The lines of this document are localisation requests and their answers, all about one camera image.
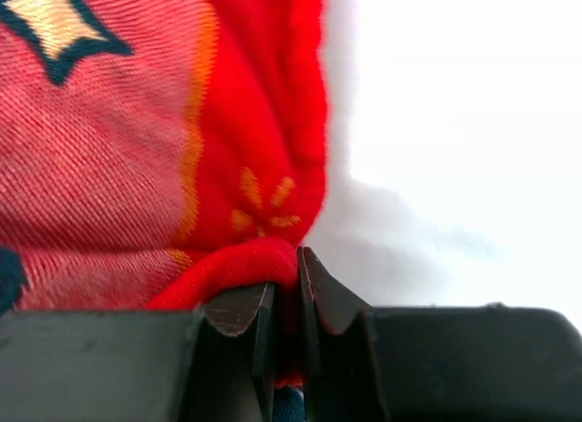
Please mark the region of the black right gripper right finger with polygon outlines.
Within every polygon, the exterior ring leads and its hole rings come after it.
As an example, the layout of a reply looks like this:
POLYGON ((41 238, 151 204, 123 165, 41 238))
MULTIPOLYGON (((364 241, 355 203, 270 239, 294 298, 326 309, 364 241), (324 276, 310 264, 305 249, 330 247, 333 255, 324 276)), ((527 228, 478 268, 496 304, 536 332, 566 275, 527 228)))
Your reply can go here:
POLYGON ((297 252, 310 421, 578 421, 581 336, 543 308, 371 306, 297 252))

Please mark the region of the red patterned pillowcase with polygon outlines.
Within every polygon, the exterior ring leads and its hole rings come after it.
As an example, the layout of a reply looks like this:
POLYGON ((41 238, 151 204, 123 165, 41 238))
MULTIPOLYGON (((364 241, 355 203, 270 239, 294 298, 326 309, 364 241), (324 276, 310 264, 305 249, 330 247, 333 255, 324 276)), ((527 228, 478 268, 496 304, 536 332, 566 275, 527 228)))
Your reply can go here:
POLYGON ((1 320, 271 284, 305 417, 296 251, 326 189, 322 0, 1 0, 1 320))

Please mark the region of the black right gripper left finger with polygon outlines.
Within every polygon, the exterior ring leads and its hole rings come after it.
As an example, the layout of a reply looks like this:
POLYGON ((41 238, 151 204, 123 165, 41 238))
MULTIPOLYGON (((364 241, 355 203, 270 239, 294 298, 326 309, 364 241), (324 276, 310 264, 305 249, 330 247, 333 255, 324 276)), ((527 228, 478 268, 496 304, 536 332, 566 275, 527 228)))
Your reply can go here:
POLYGON ((1 320, 4 421, 267 421, 271 284, 180 311, 27 311, 1 320))

